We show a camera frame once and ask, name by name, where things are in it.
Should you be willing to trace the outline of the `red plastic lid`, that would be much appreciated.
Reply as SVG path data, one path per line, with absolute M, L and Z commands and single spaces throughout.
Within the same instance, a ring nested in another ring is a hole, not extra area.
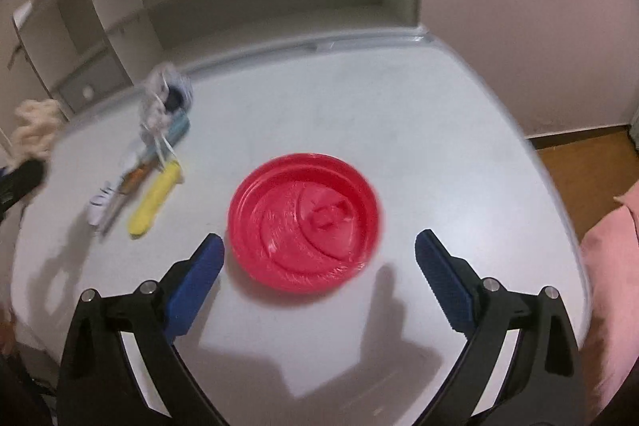
M 228 208 L 235 260 L 257 283 L 292 294 L 336 290 L 374 256 L 382 207 L 356 168 L 293 153 L 256 168 Z

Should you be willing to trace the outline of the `cream knitted scrunchie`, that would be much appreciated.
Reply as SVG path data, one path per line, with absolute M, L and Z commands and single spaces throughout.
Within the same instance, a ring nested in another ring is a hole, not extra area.
M 47 162 L 63 125 L 60 104 L 55 99 L 28 99 L 14 111 L 17 128 L 10 138 L 9 169 L 16 170 L 28 160 Z

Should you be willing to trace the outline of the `grey drawer with white knob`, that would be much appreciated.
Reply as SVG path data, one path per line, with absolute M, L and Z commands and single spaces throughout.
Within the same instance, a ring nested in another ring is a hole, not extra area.
M 81 113 L 130 84 L 118 59 L 105 52 L 69 75 L 58 86 L 58 95 L 73 113 Z

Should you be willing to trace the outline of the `yellow plastic tube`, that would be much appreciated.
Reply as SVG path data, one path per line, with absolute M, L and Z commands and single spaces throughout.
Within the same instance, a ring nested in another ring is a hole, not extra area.
M 142 237 L 153 227 L 163 203 L 172 189 L 182 182 L 182 177 L 182 165 L 178 160 L 171 160 L 165 165 L 129 219 L 127 229 L 131 237 Z

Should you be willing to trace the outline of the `pink bedding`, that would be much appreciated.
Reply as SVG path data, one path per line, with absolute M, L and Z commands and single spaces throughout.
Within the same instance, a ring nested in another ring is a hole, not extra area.
M 591 322 L 583 347 L 589 409 L 598 415 L 638 360 L 638 186 L 581 240 L 591 288 Z

